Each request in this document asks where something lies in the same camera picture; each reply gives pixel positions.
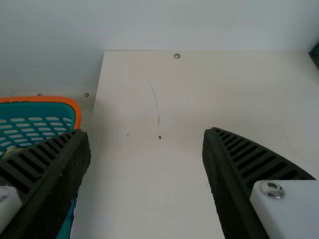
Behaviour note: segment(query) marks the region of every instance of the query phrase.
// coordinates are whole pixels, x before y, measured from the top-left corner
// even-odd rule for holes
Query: screw head
[[[271,198],[281,199],[285,195],[284,189],[274,181],[263,181],[259,184],[259,188],[263,194]]]

